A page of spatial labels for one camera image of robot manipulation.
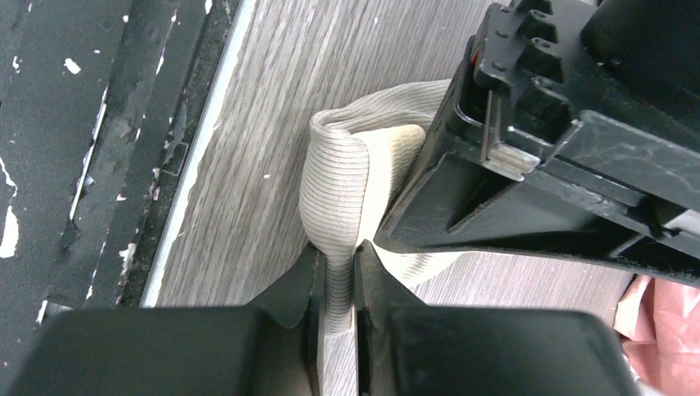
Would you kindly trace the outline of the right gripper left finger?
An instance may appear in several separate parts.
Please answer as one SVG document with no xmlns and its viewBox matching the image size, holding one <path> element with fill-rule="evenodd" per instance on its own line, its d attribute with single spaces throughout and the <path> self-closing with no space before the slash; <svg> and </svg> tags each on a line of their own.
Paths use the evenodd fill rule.
<svg viewBox="0 0 700 396">
<path fill-rule="evenodd" d="M 253 395 L 321 395 L 323 254 L 307 243 L 294 265 L 255 297 L 266 314 L 256 342 Z"/>
</svg>

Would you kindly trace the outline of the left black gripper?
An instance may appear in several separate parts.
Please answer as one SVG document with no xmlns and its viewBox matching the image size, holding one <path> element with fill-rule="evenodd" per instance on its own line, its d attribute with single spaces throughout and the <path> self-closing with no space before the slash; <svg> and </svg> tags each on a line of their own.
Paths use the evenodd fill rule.
<svg viewBox="0 0 700 396">
<path fill-rule="evenodd" d="M 375 240 L 699 282 L 699 4 L 490 6 Z"/>
</svg>

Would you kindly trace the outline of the grey underwear cream waistband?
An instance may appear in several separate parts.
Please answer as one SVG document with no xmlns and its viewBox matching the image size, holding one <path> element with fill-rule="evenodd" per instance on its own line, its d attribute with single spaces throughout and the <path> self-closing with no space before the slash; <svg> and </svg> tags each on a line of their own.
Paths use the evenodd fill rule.
<svg viewBox="0 0 700 396">
<path fill-rule="evenodd" d="M 423 147 L 449 82 L 408 82 L 322 110 L 309 123 L 299 211 L 325 255 L 324 386 L 357 392 L 352 259 L 372 241 Z"/>
</svg>

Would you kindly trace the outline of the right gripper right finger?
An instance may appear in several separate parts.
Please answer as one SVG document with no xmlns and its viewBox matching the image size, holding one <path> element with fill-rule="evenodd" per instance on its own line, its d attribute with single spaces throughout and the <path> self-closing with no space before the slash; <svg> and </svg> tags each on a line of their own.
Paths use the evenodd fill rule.
<svg viewBox="0 0 700 396">
<path fill-rule="evenodd" d="M 352 299 L 355 309 L 357 393 L 396 395 L 395 331 L 391 314 L 425 303 L 393 277 L 369 240 L 352 260 Z"/>
</svg>

